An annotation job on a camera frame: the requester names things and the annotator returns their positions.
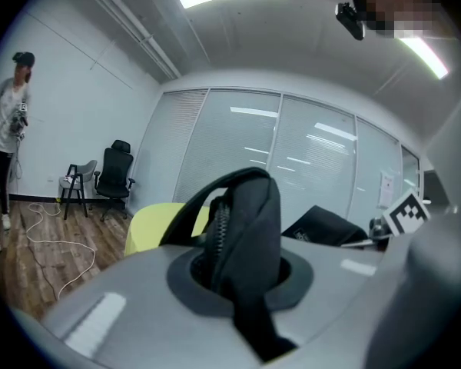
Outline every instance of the white cable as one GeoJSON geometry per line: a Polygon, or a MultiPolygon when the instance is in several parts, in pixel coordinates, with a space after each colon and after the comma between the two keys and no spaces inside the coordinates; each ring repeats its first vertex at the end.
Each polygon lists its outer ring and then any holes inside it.
{"type": "Polygon", "coordinates": [[[41,224],[42,221],[45,219],[45,217],[43,216],[43,214],[42,214],[41,211],[36,211],[36,210],[34,210],[34,209],[31,208],[32,205],[36,205],[36,206],[42,208],[42,210],[43,210],[48,216],[58,216],[58,215],[61,213],[60,204],[59,204],[58,202],[57,202],[57,205],[58,205],[58,212],[55,213],[55,214],[49,214],[49,213],[46,211],[45,207],[44,207],[43,205],[41,205],[41,204],[37,204],[37,203],[35,203],[35,202],[29,204],[29,206],[28,206],[29,211],[39,214],[39,215],[41,216],[41,220],[38,221],[36,224],[33,224],[33,225],[32,225],[31,227],[29,227],[28,230],[25,232],[25,236],[27,237],[28,240],[30,240],[30,241],[33,242],[33,243],[68,243],[68,244],[78,244],[78,245],[80,245],[80,246],[82,246],[82,247],[84,247],[84,248],[89,249],[90,251],[92,251],[92,254],[93,254],[92,262],[91,262],[91,265],[89,266],[89,268],[87,268],[85,271],[83,271],[82,273],[80,273],[75,279],[70,280],[66,285],[64,285],[64,286],[61,288],[60,292],[58,292],[58,300],[60,300],[60,294],[61,294],[61,292],[63,291],[63,289],[64,289],[65,287],[67,287],[69,284],[71,284],[71,283],[73,283],[74,281],[78,280],[85,272],[87,272],[89,269],[91,269],[91,268],[94,266],[94,262],[95,262],[95,250],[94,250],[93,248],[90,248],[89,246],[86,246],[85,244],[80,243],[80,242],[70,242],[70,241],[35,241],[34,239],[32,239],[32,238],[29,236],[29,231],[30,231],[31,229],[33,229],[36,225],[41,224]]]}

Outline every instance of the white t-shirt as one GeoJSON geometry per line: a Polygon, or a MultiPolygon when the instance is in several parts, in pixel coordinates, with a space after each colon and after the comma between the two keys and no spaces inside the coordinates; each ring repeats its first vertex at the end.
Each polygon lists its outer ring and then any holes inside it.
{"type": "Polygon", "coordinates": [[[13,84],[14,80],[10,78],[0,87],[0,151],[4,153],[17,151],[17,138],[10,134],[10,124],[22,101],[28,109],[31,101],[28,84],[24,83],[17,91],[14,91],[13,84]]]}

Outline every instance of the pipe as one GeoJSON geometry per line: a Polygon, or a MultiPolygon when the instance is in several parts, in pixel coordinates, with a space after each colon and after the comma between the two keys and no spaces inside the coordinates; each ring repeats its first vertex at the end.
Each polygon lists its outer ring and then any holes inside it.
{"type": "Polygon", "coordinates": [[[144,49],[169,79],[181,77],[181,73],[154,40],[153,35],[122,0],[95,1],[144,49]]]}

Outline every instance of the cap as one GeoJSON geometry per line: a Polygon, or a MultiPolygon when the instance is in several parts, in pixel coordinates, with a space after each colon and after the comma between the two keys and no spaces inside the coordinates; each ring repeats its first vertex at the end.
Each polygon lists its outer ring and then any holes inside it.
{"type": "Polygon", "coordinates": [[[35,62],[35,57],[31,52],[17,52],[12,60],[20,65],[32,67],[35,62]]]}

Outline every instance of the yellow chair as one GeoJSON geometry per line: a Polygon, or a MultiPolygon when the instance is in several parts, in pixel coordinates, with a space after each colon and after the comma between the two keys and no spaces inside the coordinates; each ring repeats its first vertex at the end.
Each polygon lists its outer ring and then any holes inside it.
{"type": "MultiPolygon", "coordinates": [[[[124,256],[127,257],[130,254],[158,247],[167,227],[184,205],[174,202],[155,204],[138,211],[131,220],[128,229],[124,256]]],[[[194,225],[193,236],[203,232],[208,221],[209,210],[210,208],[207,206],[201,207],[194,225]]]]}

